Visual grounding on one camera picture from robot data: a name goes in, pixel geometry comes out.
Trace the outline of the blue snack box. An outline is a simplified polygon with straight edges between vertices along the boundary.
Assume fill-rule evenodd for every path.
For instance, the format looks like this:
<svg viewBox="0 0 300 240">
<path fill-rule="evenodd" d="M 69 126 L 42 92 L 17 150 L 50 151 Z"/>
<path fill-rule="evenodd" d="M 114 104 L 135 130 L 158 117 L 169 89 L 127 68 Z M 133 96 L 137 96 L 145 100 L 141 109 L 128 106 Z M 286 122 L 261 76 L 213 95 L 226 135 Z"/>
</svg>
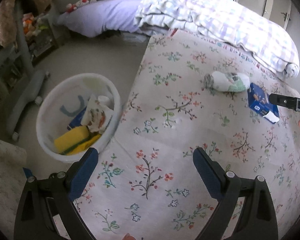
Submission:
<svg viewBox="0 0 300 240">
<path fill-rule="evenodd" d="M 247 91 L 248 106 L 258 115 L 262 116 L 272 124 L 280 120 L 280 114 L 277 105 L 270 103 L 269 94 L 255 83 L 251 83 Z"/>
</svg>

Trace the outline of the yellow sponge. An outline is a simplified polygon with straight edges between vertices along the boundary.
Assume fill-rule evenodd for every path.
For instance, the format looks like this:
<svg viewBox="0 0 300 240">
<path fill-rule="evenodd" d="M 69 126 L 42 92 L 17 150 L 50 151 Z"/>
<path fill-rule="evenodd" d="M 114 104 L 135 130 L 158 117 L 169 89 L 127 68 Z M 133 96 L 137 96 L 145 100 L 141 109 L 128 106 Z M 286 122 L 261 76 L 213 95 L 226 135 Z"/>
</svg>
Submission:
<svg viewBox="0 0 300 240">
<path fill-rule="evenodd" d="M 86 126 L 78 126 L 54 140 L 57 153 L 63 154 L 71 148 L 86 141 L 89 138 L 89 129 Z"/>
</svg>

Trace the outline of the white trash bin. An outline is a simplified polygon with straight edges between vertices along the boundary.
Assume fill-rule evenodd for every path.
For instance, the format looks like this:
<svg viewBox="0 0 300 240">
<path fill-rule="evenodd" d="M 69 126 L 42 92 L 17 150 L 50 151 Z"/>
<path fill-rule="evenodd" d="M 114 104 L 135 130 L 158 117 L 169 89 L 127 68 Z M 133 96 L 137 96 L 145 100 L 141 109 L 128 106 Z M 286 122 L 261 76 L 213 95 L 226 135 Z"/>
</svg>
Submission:
<svg viewBox="0 0 300 240">
<path fill-rule="evenodd" d="M 111 109 L 105 122 L 105 131 L 92 146 L 105 149 L 118 126 L 121 98 L 115 85 L 106 77 L 95 73 L 72 76 L 58 84 L 44 99 L 37 116 L 36 133 L 43 151 L 58 161 L 73 163 L 84 154 L 58 152 L 54 141 L 70 129 L 81 126 L 89 100 L 99 99 Z"/>
</svg>

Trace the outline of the crumpled white plastic bottle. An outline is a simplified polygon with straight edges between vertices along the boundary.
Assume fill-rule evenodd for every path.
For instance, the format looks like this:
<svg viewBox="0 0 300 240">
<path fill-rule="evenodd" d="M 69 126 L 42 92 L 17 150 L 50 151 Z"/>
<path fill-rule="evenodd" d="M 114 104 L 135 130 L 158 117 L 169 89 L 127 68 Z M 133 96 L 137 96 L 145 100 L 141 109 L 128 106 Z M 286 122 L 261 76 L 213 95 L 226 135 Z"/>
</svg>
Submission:
<svg viewBox="0 0 300 240">
<path fill-rule="evenodd" d="M 203 84 L 205 88 L 219 92 L 240 93 L 248 90 L 250 78 L 243 73 L 214 71 L 204 76 Z"/>
</svg>

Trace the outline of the white door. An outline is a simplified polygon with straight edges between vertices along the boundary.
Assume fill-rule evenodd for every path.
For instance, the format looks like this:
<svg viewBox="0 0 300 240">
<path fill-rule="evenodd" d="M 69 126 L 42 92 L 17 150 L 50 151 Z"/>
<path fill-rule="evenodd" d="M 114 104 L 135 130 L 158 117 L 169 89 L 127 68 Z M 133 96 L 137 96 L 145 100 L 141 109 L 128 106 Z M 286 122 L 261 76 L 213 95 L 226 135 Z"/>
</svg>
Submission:
<svg viewBox="0 0 300 240">
<path fill-rule="evenodd" d="M 286 30 L 291 8 L 291 0 L 266 0 L 262 16 Z"/>
</svg>

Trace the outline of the floral bed quilt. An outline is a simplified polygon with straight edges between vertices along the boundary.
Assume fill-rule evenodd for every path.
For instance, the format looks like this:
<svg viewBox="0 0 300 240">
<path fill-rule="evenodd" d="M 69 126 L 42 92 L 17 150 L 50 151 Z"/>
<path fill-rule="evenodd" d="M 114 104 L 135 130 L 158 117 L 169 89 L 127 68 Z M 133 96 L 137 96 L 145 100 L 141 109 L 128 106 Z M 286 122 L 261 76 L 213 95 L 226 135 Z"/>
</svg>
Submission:
<svg viewBox="0 0 300 240">
<path fill-rule="evenodd" d="M 300 215 L 300 114 L 271 124 L 248 95 L 204 88 L 215 70 L 298 96 L 231 46 L 177 31 L 150 38 L 117 130 L 74 206 L 97 239 L 195 239 L 217 206 L 192 155 L 203 148 L 243 178 L 264 176 L 283 237 Z"/>
</svg>

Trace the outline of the cluttered toy shelf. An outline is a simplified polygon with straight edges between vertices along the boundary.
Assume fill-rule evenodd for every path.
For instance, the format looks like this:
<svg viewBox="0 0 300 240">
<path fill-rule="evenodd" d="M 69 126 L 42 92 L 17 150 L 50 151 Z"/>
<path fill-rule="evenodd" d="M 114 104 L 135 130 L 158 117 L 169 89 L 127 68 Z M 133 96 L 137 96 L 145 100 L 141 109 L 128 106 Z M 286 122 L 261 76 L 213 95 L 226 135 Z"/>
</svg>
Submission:
<svg viewBox="0 0 300 240">
<path fill-rule="evenodd" d="M 48 14 L 23 14 L 23 31 L 34 65 L 58 48 Z"/>
</svg>

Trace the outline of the plaid folded duvet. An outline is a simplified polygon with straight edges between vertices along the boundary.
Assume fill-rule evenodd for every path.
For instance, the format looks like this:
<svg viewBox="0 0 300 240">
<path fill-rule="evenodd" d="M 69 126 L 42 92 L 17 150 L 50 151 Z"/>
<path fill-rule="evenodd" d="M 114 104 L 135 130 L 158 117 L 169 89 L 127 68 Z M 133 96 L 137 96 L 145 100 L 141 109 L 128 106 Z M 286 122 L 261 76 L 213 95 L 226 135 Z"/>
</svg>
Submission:
<svg viewBox="0 0 300 240">
<path fill-rule="evenodd" d="M 278 24 L 230 0 L 142 0 L 134 22 L 187 30 L 252 53 L 283 79 L 297 77 L 299 54 L 290 35 Z"/>
</svg>

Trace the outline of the lavender bed sheet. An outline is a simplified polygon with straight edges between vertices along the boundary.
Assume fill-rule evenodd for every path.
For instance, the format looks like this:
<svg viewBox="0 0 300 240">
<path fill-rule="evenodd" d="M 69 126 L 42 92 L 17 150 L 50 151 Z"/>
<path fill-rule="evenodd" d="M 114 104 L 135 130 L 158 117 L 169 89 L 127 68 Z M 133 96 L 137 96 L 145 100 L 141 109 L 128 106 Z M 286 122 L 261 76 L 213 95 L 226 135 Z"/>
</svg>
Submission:
<svg viewBox="0 0 300 240">
<path fill-rule="evenodd" d="M 61 14 L 56 24 L 86 37 L 96 37 L 109 30 L 140 34 L 142 31 L 134 19 L 141 1 L 100 0 Z"/>
</svg>

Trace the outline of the red white plush toy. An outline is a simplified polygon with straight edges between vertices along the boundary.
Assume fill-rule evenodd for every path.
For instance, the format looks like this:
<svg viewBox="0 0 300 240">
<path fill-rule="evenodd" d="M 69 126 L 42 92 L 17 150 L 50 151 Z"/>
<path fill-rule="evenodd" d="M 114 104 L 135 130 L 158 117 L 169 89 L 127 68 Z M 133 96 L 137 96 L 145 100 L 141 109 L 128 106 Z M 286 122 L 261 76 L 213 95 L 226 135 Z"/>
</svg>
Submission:
<svg viewBox="0 0 300 240">
<path fill-rule="evenodd" d="M 85 5 L 89 5 L 89 4 L 92 4 L 92 3 L 96 3 L 97 0 L 79 0 L 78 2 L 76 3 L 69 3 L 67 6 L 66 6 L 66 12 L 67 13 L 71 13 L 75 10 L 77 10 L 78 8 L 81 8 Z"/>
</svg>

